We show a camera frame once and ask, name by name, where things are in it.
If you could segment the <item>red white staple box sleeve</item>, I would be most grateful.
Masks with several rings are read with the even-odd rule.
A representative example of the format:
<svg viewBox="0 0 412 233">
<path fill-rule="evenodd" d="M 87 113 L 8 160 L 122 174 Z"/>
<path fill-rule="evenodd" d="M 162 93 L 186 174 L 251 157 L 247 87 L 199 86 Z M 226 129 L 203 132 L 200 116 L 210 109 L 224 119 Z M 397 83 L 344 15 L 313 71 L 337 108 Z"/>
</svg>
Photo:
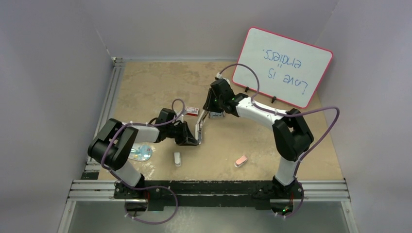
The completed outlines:
<svg viewBox="0 0 412 233">
<path fill-rule="evenodd" d="M 199 115 L 199 108 L 188 106 L 185 108 L 185 113 L 186 115 L 197 117 Z"/>
</svg>

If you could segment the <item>long white stapler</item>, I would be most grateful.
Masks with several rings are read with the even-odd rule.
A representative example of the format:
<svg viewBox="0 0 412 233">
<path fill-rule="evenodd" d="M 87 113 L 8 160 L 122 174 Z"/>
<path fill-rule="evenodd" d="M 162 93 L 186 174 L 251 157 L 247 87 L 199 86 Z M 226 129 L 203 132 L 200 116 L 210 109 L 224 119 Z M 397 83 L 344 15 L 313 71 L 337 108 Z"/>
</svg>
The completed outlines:
<svg viewBox="0 0 412 233">
<path fill-rule="evenodd" d="M 198 143 L 198 145 L 200 145 L 202 143 L 202 133 L 203 133 L 203 125 L 204 122 L 206 120 L 206 117 L 208 116 L 209 111 L 205 111 L 203 110 L 199 116 L 198 119 L 196 121 L 196 125 L 195 125 L 195 139 Z"/>
</svg>

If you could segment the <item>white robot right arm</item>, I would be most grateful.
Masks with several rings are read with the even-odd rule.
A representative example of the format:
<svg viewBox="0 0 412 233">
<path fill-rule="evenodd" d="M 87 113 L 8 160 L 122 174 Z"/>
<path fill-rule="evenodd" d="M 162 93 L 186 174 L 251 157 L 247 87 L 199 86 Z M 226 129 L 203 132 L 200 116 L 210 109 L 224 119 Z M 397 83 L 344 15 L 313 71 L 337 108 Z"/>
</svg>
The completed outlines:
<svg viewBox="0 0 412 233">
<path fill-rule="evenodd" d="M 283 198 L 291 193 L 292 186 L 296 183 L 298 158 L 309 150 L 314 137 L 299 110 L 293 108 L 279 111 L 269 108 L 265 111 L 264 108 L 264 104 L 253 102 L 244 93 L 235 94 L 225 79 L 216 79 L 210 85 L 203 106 L 205 111 L 224 112 L 249 119 L 273 132 L 275 146 L 281 156 L 273 177 L 273 192 Z"/>
</svg>

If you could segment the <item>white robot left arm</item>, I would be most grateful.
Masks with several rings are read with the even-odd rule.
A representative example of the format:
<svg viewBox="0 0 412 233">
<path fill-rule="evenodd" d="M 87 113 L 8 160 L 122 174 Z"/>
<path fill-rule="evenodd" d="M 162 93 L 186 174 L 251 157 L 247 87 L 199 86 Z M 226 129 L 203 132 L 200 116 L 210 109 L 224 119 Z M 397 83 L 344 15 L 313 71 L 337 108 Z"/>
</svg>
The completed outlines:
<svg viewBox="0 0 412 233">
<path fill-rule="evenodd" d="M 167 138 L 179 146 L 198 145 L 183 116 L 163 108 L 153 125 L 109 119 L 90 143 L 87 154 L 121 180 L 128 195 L 138 199 L 145 192 L 145 178 L 128 160 L 132 147 L 135 143 L 160 143 Z"/>
</svg>

